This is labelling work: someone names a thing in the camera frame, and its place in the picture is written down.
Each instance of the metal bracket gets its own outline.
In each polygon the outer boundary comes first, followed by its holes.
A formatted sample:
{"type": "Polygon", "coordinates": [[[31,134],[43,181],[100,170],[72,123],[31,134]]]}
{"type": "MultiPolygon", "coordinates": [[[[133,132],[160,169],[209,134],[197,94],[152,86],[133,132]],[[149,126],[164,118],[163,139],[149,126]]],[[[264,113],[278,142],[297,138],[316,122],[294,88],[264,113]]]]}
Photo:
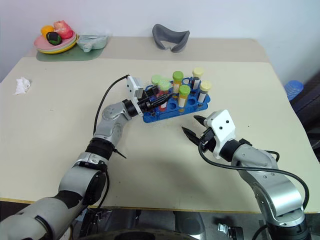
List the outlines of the metal bracket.
{"type": "Polygon", "coordinates": [[[213,112],[204,120],[204,125],[212,128],[214,139],[216,141],[213,150],[213,156],[220,159],[220,151],[227,141],[236,138],[236,126],[232,120],[228,110],[220,110],[213,112]]]}
{"type": "Polygon", "coordinates": [[[218,231],[226,234],[229,239],[244,240],[244,231],[240,226],[228,226],[219,223],[218,231]]]}
{"type": "Polygon", "coordinates": [[[104,164],[108,165],[109,161],[100,155],[97,155],[97,154],[94,154],[91,152],[82,152],[78,156],[73,167],[78,166],[80,162],[86,162],[86,163],[95,164],[95,165],[98,165],[100,163],[104,163],[104,164]]]}
{"type": "Polygon", "coordinates": [[[138,106],[139,99],[141,99],[142,94],[144,92],[144,86],[141,83],[140,79],[137,77],[128,76],[126,79],[126,86],[129,91],[130,100],[135,107],[137,113],[140,116],[143,116],[144,113],[141,111],[140,107],[138,106]]]}

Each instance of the black cable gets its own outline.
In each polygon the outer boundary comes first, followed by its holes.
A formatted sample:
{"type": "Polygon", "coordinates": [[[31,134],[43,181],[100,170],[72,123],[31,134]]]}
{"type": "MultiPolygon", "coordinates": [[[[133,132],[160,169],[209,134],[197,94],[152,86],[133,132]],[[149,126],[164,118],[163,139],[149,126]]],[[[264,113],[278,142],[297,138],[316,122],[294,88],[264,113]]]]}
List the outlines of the black cable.
{"type": "Polygon", "coordinates": [[[267,225],[261,226],[253,235],[252,240],[256,240],[259,234],[267,228],[267,225]]]}
{"type": "Polygon", "coordinates": [[[225,165],[225,164],[221,164],[221,163],[217,163],[214,161],[209,160],[203,153],[202,148],[201,148],[202,142],[200,141],[198,144],[198,151],[200,156],[203,158],[203,160],[205,160],[208,164],[216,166],[216,167],[220,167],[220,168],[224,168],[224,169],[232,169],[232,170],[244,170],[244,171],[262,171],[262,172],[269,172],[269,173],[276,173],[276,174],[283,174],[283,175],[287,175],[289,177],[292,177],[294,179],[296,179],[302,186],[304,189],[304,201],[303,201],[303,209],[306,209],[308,201],[309,201],[309,188],[307,186],[307,184],[297,175],[288,172],[288,171],[284,171],[284,170],[279,170],[279,169],[274,169],[274,168],[264,168],[264,167],[248,167],[248,166],[231,166],[231,165],[225,165]]]}
{"type": "Polygon", "coordinates": [[[106,90],[105,94],[103,95],[103,98],[100,102],[100,105],[98,107],[98,110],[96,111],[96,115],[95,115],[95,119],[94,119],[94,125],[93,125],[93,134],[95,134],[96,132],[96,128],[97,128],[97,122],[98,122],[98,117],[99,117],[99,113],[100,113],[100,110],[101,110],[101,107],[102,107],[102,104],[104,103],[105,101],[105,98],[107,96],[107,94],[109,93],[110,89],[117,83],[117,82],[120,82],[122,79],[126,79],[128,78],[129,74],[123,76],[123,77],[120,77],[118,80],[115,80],[110,86],[109,88],[106,90]]]}
{"type": "Polygon", "coordinates": [[[101,202],[99,203],[97,209],[101,208],[101,205],[102,205],[102,203],[105,201],[106,196],[107,196],[108,191],[109,191],[109,187],[110,187],[109,174],[108,174],[107,171],[105,172],[105,174],[106,174],[106,181],[107,181],[107,183],[106,183],[106,189],[105,189],[105,193],[104,193],[104,195],[103,195],[103,197],[102,197],[102,199],[101,199],[101,202]]]}
{"type": "Polygon", "coordinates": [[[276,151],[269,151],[269,150],[265,150],[265,151],[266,151],[267,153],[269,153],[269,154],[274,154],[274,155],[276,155],[275,161],[276,161],[276,162],[279,161],[280,154],[279,154],[278,152],[276,152],[276,151]]]}

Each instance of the pink fruit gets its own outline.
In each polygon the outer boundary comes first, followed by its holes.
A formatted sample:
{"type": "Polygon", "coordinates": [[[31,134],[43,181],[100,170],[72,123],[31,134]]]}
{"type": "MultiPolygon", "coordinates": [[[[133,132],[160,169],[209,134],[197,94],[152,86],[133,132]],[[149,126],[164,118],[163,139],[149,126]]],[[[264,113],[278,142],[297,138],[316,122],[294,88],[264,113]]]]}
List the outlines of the pink fruit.
{"type": "Polygon", "coordinates": [[[65,21],[56,21],[54,24],[55,31],[60,35],[62,39],[69,39],[73,35],[71,27],[65,21]]]}

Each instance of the plate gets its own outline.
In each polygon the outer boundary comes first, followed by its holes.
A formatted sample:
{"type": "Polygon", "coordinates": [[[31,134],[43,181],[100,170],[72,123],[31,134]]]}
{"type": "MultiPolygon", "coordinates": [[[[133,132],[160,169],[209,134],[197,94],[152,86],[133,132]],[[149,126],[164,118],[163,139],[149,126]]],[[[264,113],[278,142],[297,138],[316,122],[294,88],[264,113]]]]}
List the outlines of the plate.
{"type": "Polygon", "coordinates": [[[76,35],[74,41],[70,42],[69,45],[65,45],[64,47],[60,47],[60,48],[49,50],[49,51],[40,49],[40,48],[37,48],[37,50],[43,54],[60,54],[74,47],[77,43],[77,40],[78,40],[78,36],[76,35]]]}
{"type": "Polygon", "coordinates": [[[62,42],[59,45],[52,45],[47,41],[47,39],[40,35],[34,40],[33,44],[37,49],[41,51],[51,52],[68,47],[70,44],[74,42],[76,38],[77,34],[73,32],[72,37],[68,39],[62,39],[62,42]]]}

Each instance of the tissue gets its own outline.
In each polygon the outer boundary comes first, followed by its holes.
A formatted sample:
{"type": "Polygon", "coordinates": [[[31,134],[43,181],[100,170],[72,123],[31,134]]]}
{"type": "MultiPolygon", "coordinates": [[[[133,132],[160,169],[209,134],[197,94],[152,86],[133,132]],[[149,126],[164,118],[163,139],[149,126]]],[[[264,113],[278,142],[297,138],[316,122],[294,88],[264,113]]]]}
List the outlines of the tissue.
{"type": "Polygon", "coordinates": [[[30,88],[30,81],[23,76],[16,80],[16,89],[14,95],[25,94],[26,91],[30,88]]]}

